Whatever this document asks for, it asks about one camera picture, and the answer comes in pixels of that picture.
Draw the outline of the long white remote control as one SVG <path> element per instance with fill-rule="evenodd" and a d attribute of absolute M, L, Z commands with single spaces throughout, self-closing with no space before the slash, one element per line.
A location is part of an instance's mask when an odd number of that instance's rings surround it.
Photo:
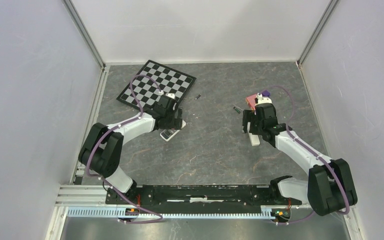
<path fill-rule="evenodd" d="M 256 146 L 259 146 L 261 144 L 258 135 L 252 134 L 252 133 L 249 132 L 248 136 L 249 136 L 249 140 L 250 140 L 250 143 L 251 143 L 252 147 L 256 147 Z"/>

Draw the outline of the short white remote control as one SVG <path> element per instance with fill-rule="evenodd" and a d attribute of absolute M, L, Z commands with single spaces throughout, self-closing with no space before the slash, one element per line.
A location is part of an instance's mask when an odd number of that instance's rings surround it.
<path fill-rule="evenodd" d="M 160 137 L 168 142 L 170 141 L 177 133 L 179 133 L 186 126 L 186 122 L 183 120 L 180 129 L 164 129 L 160 132 Z"/>

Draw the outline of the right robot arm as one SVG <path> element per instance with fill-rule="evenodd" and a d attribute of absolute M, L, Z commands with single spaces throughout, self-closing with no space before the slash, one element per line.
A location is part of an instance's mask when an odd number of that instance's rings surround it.
<path fill-rule="evenodd" d="M 346 215 L 358 202 L 351 169 L 342 158 L 331 159 L 304 142 L 286 123 L 279 123 L 273 104 L 262 103 L 242 113 L 243 132 L 261 137 L 286 154 L 307 174 L 307 180 L 292 176 L 270 182 L 269 199 L 282 204 L 288 198 L 308 203 L 319 216 L 333 212 Z"/>

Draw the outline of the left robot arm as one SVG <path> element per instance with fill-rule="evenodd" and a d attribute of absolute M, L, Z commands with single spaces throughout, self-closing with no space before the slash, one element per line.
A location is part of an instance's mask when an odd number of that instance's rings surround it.
<path fill-rule="evenodd" d="M 118 197 L 125 204 L 133 203 L 137 190 L 136 182 L 120 166 L 123 146 L 129 141 L 156 130 L 181 130 L 183 108 L 176 100 L 163 96 L 143 112 L 110 125 L 95 123 L 84 141 L 78 161 L 103 177 L 109 185 L 118 190 Z"/>

